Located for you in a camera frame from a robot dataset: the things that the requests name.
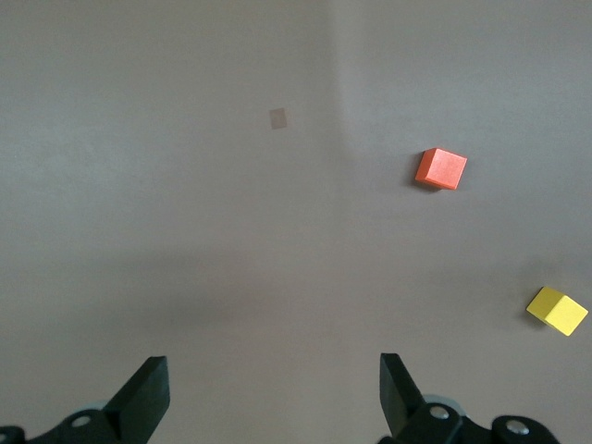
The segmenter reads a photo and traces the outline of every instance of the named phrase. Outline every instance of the small square mark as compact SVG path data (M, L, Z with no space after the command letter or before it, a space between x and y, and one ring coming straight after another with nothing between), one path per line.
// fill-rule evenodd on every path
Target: small square mark
M269 119L271 120L271 129L279 130L288 126L288 120L286 119L286 109L278 108L269 111Z

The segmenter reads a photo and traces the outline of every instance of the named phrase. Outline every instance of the red cube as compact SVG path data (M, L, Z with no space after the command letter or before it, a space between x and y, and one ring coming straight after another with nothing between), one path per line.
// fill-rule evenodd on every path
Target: red cube
M463 175L466 157L436 147L424 152L415 180L437 188L456 190Z

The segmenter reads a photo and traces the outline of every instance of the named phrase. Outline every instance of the cube side face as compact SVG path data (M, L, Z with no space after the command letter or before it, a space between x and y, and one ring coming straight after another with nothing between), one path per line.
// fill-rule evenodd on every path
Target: cube side face
M429 169L432 166L432 161L434 160L434 156L436 155L436 148L432 148L431 150L424 151L424 155L422 157L422 161L419 164L419 168L417 169L417 174L415 175L415 180L420 182L426 182L427 175L429 174Z
M539 320L547 323L547 316L563 296L565 295L560 291L550 287L543 287L535 296L535 299L528 304L526 311Z
M466 157L442 148L432 148L425 152L415 178L438 188L456 190L466 162Z
M588 310L569 296L563 296L547 315L545 322L565 336L570 336L579 326Z

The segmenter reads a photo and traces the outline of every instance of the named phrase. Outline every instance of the yellow cube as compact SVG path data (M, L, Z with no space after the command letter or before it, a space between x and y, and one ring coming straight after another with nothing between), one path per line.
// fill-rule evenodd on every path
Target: yellow cube
M572 298L549 287L542 288L526 311L565 336L574 333L588 314L588 310Z

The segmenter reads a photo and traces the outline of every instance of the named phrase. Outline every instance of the gray surface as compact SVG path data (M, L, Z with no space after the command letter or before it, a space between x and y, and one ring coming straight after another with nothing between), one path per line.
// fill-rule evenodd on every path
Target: gray surface
M1 422L167 354L153 442L368 444L389 351L587 442L591 323L524 308L592 307L591 42L582 0L0 1Z

